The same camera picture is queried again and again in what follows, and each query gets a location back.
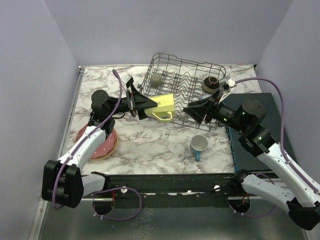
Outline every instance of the blue mug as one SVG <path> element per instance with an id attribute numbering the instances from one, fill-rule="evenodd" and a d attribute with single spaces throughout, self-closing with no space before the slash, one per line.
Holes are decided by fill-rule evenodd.
<path id="1" fill-rule="evenodd" d="M 194 154 L 195 160 L 200 161 L 200 154 L 208 148 L 208 140 L 205 136 L 196 135 L 190 141 L 190 151 Z"/>

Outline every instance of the red plate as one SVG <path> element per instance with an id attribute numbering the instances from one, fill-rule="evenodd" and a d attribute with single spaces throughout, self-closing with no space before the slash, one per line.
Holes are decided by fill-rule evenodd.
<path id="1" fill-rule="evenodd" d="M 86 124 L 83 128 L 81 128 L 78 131 L 78 134 L 75 137 L 75 142 L 77 142 L 81 138 L 81 136 L 85 133 L 87 126 L 88 125 Z M 116 130 L 113 129 L 112 133 L 100 146 L 98 146 L 95 152 L 91 155 L 90 159 L 97 159 L 107 155 L 107 153 L 115 147 L 115 144 L 117 143 L 116 139 L 117 139 L 117 133 L 116 133 Z"/>

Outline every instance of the gray wall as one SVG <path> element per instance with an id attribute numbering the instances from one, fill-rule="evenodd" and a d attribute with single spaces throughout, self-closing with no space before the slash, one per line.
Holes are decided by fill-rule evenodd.
<path id="1" fill-rule="evenodd" d="M 257 64 L 292 0 L 45 0 L 80 65 Z"/>
<path id="2" fill-rule="evenodd" d="M 1 1 L 0 32 L 0 239 L 26 240 L 79 69 L 42 0 Z"/>
<path id="3" fill-rule="evenodd" d="M 295 0 L 264 52 L 257 75 L 274 80 L 285 100 L 285 126 L 299 164 L 320 182 L 320 1 Z M 265 92 L 276 92 L 261 83 Z M 320 239 L 320 227 L 312 232 Z"/>

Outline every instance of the table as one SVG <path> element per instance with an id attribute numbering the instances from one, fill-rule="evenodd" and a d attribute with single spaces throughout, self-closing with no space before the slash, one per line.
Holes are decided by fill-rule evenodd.
<path id="1" fill-rule="evenodd" d="M 226 75 L 233 80 L 255 77 L 252 65 L 226 65 Z M 88 123 L 91 112 L 91 94 L 105 90 L 110 96 L 119 96 L 119 82 L 112 74 L 116 69 L 120 77 L 133 76 L 134 85 L 141 84 L 148 65 L 108 65 L 85 68 L 79 90 L 65 153 L 74 145 L 77 132 Z M 258 81 L 238 84 L 233 93 L 260 93 Z M 139 121 L 127 114 L 117 119 L 115 130 L 118 143 L 114 153 L 101 161 L 88 162 L 83 174 L 93 171 L 114 174 L 201 174 L 234 173 L 229 139 L 225 128 L 207 132 L 153 118 Z M 208 149 L 196 162 L 189 149 L 191 138 L 197 134 L 208 139 Z"/>

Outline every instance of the mug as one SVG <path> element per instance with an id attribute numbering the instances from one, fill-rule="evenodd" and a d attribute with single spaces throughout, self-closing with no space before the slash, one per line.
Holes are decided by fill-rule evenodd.
<path id="1" fill-rule="evenodd" d="M 208 148 L 208 140 L 205 136 L 196 135 L 190 141 L 190 151 L 194 154 L 195 160 L 200 161 L 200 154 Z"/>
<path id="2" fill-rule="evenodd" d="M 155 101 L 158 106 L 145 109 L 145 115 L 158 119 L 160 122 L 171 122 L 176 115 L 174 94 L 151 96 L 149 99 Z"/>

